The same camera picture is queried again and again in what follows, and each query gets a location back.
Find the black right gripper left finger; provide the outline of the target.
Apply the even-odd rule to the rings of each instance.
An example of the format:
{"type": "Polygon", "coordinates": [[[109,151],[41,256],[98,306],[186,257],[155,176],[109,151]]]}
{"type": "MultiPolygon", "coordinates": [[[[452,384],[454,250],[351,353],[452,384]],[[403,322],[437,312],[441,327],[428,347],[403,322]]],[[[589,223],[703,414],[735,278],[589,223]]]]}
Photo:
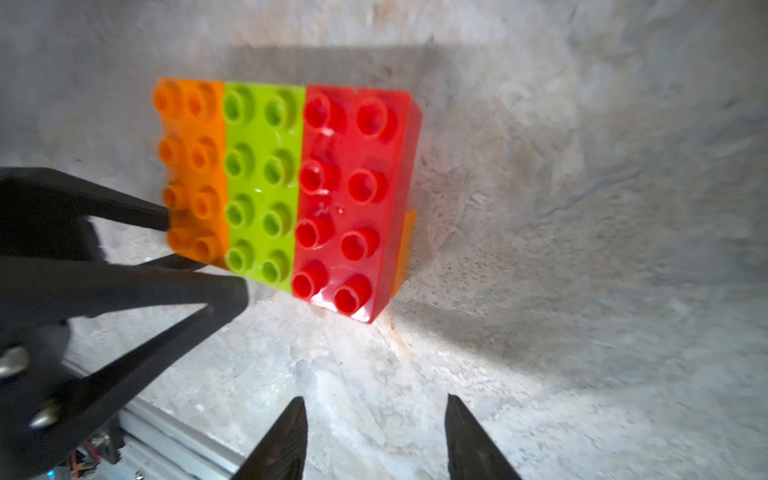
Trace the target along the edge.
{"type": "Polygon", "coordinates": [[[299,480],[308,445],[305,401],[294,397],[258,443],[232,480],[299,480]]]}

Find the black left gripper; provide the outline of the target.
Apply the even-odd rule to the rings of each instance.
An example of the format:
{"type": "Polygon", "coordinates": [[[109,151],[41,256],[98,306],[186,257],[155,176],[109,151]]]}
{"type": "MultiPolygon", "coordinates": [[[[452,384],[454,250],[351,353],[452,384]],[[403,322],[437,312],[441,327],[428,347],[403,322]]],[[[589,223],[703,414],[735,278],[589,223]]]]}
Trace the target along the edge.
{"type": "Polygon", "coordinates": [[[1,280],[1,477],[87,477],[120,461],[114,414],[169,366],[245,310],[244,280],[156,266],[29,258],[1,280]],[[63,363],[74,317],[155,306],[200,310],[90,376],[63,363]],[[70,418],[108,418],[77,441],[70,418]]]}

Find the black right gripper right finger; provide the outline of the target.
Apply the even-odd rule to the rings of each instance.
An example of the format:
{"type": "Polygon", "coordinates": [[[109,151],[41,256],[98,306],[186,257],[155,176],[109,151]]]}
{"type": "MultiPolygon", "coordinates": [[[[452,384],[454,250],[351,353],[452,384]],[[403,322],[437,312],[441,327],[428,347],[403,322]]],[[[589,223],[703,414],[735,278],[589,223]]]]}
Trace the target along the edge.
{"type": "Polygon", "coordinates": [[[457,395],[448,395],[444,425],[451,480],[521,480],[457,395]]]}

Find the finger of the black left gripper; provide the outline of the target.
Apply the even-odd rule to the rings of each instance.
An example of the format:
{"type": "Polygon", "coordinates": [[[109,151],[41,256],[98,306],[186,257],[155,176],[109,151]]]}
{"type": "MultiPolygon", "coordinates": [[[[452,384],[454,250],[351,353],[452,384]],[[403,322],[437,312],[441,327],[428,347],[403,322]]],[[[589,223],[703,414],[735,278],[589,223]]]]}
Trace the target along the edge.
{"type": "Polygon", "coordinates": [[[163,206],[51,168],[3,167],[1,269],[18,269],[29,258],[104,263],[92,217],[170,228],[163,206]]]}

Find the red lego brick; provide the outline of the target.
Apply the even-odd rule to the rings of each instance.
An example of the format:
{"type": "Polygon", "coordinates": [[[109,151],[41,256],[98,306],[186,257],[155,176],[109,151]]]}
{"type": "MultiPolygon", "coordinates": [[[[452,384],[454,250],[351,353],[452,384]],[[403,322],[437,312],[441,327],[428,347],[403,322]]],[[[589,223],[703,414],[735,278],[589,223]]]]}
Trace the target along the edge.
{"type": "Polygon", "coordinates": [[[404,90],[310,85],[295,297],[371,323],[389,303],[422,110],[404,90]]]}

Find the long orange lego brick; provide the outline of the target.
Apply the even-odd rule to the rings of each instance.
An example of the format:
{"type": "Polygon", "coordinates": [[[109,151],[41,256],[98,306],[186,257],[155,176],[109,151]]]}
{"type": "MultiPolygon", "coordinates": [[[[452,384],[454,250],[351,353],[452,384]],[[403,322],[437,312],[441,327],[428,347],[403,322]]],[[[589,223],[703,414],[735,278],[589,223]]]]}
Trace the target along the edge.
{"type": "Polygon", "coordinates": [[[176,254],[219,268],[229,247],[223,93],[219,81],[160,78],[152,94],[162,123],[157,155],[167,172],[167,243],[176,254]]]}

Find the lime green lego brick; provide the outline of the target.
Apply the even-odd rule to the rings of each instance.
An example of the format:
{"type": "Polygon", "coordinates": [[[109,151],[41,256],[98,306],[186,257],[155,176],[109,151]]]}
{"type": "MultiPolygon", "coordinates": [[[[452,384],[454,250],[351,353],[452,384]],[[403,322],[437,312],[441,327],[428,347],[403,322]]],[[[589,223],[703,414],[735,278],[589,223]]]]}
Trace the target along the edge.
{"type": "Polygon", "coordinates": [[[221,101],[230,271],[289,293],[303,140],[300,86],[227,82],[221,101]]]}

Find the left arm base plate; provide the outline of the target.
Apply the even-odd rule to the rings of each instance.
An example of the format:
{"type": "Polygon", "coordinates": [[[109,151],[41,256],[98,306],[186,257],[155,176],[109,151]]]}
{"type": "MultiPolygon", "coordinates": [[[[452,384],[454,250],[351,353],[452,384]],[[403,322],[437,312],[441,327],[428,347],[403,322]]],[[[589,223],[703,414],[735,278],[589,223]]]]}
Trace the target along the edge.
{"type": "Polygon", "coordinates": [[[229,479],[245,458],[157,407],[136,399],[119,413],[125,478],[229,479]]]}

